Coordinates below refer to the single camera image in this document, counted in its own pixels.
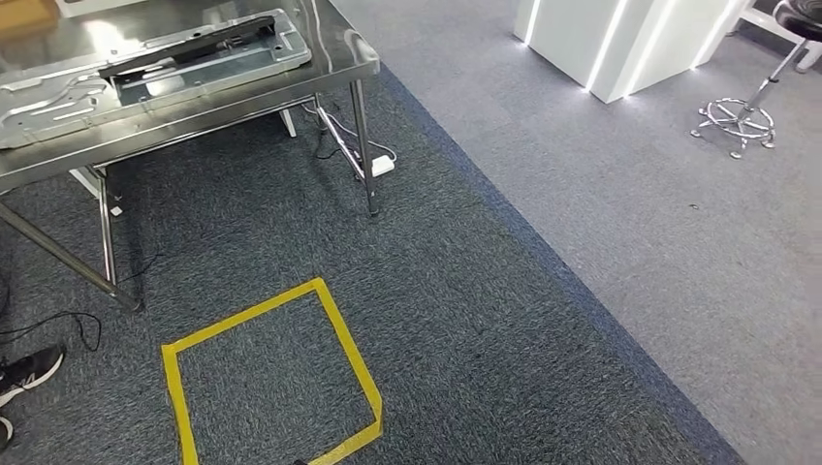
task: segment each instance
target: table leg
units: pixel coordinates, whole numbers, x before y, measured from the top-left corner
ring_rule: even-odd
[[[314,109],[318,109],[320,107],[320,94],[314,94]],[[326,123],[323,122],[323,118],[320,117],[320,113],[317,113],[317,126],[320,127],[320,131],[326,132],[329,128],[326,127]]]
[[[368,147],[368,130],[365,126],[363,82],[359,79],[351,83],[351,101],[354,105],[354,119],[357,122],[360,156],[363,158],[363,184],[365,184],[365,193],[368,195],[368,213],[374,216],[380,212],[380,207],[374,189],[373,164],[371,163],[371,152]]]
[[[1,202],[0,219],[6,221],[6,223],[8,223],[12,228],[28,237],[32,242],[45,249],[57,260],[64,263],[91,284],[100,288],[103,292],[114,298],[127,309],[138,310],[140,308],[140,303],[137,300],[124,293],[111,282],[107,281],[106,278],[101,276],[100,273],[95,271],[91,266],[75,257],[71,252],[54,241],[54,239],[38,230],[37,227],[14,213],[10,208]]]
[[[100,232],[103,235],[103,258],[106,262],[106,278],[117,285],[117,268],[114,264],[114,241],[111,237],[111,211],[109,210],[109,189],[106,176],[101,172],[89,169],[97,179],[97,188],[100,190]]]

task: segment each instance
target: led light strip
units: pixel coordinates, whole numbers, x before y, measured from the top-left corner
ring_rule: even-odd
[[[725,10],[722,12],[722,15],[719,16],[719,19],[713,24],[713,29],[708,34],[708,37],[705,39],[705,43],[702,44],[702,47],[699,49],[699,52],[696,54],[693,63],[691,63],[691,70],[696,70],[696,67],[699,66],[699,63],[705,57],[705,53],[708,51],[708,47],[711,46],[713,40],[716,39],[716,35],[719,34],[719,28],[722,27],[722,24],[728,19],[728,16],[731,15],[731,12],[734,11],[734,7],[737,6],[738,0],[728,0],[728,4],[725,5]]]
[[[625,92],[625,95],[622,96],[623,98],[635,92],[637,81],[640,80],[640,76],[645,70],[645,66],[650,58],[650,53],[656,47],[656,43],[659,41],[659,36],[662,35],[662,31],[665,29],[668,19],[671,18],[671,13],[674,11],[674,6],[677,4],[677,1],[678,0],[669,0],[668,4],[665,5],[665,10],[662,11],[662,15],[660,15],[659,20],[656,22],[656,27],[653,29],[653,32],[650,33],[650,38],[648,38],[648,43],[645,45],[643,54],[640,55],[640,61],[637,62],[637,67],[634,68],[634,75],[631,76],[631,80],[628,81],[628,85],[626,86],[627,91]]]
[[[591,74],[588,77],[588,84],[585,86],[585,92],[590,92],[593,88],[596,77],[599,75],[599,70],[602,68],[602,62],[605,61],[605,55],[608,54],[608,48],[611,46],[611,41],[614,39],[614,34],[617,31],[619,22],[622,20],[622,14],[625,13],[625,7],[628,5],[628,0],[619,0],[614,10],[614,15],[611,16],[611,23],[608,24],[608,30],[605,31],[605,38],[602,40],[602,45],[599,47],[599,53],[596,55],[596,60],[593,62]]]
[[[534,6],[531,8],[531,18],[528,19],[528,29],[525,31],[525,44],[531,45],[531,37],[534,35],[534,23],[537,21],[537,13],[539,13],[539,5],[541,0],[534,0]]]

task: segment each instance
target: black stool seat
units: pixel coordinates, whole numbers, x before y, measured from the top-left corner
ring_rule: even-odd
[[[774,17],[794,34],[822,42],[822,0],[782,0],[776,5]]]

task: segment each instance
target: black sneaker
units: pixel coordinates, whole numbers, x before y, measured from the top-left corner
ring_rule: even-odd
[[[63,363],[65,354],[63,346],[51,346],[12,364],[0,363],[0,407],[21,392],[36,388],[51,378]]]
[[[0,452],[12,441],[12,436],[15,434],[15,429],[12,423],[7,419],[0,417]]]

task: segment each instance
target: yellow floor tape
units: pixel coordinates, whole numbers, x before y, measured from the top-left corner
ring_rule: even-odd
[[[348,327],[342,320],[342,315],[340,315],[339,310],[336,308],[329,288],[322,278],[314,278],[290,291],[270,298],[247,310],[243,310],[222,322],[205,327],[193,334],[183,337],[173,344],[161,346],[163,365],[166,368],[166,380],[169,384],[169,396],[172,399],[174,416],[176,417],[177,429],[180,435],[182,465],[197,465],[199,461],[197,458],[197,448],[194,445],[194,434],[191,431],[191,420],[188,416],[188,406],[185,403],[185,393],[182,388],[182,380],[180,379],[176,355],[195,344],[205,341],[209,337],[214,337],[223,331],[245,323],[254,317],[259,317],[286,302],[310,294],[311,292],[316,292],[320,297],[320,302],[326,310],[329,320],[332,322],[336,337],[339,339],[340,345],[342,345],[342,350],[348,357],[348,362],[351,363],[351,368],[354,369],[354,374],[357,376],[357,380],[363,388],[365,399],[371,406],[371,412],[374,413],[374,422],[359,433],[343,441],[342,444],[336,448],[311,460],[309,465],[332,465],[380,437],[383,431],[383,399],[370,373],[368,373],[368,368],[365,367],[363,357],[360,355],[360,351],[357,350],[357,345],[354,344],[354,339],[351,337],[351,333],[348,332]]]

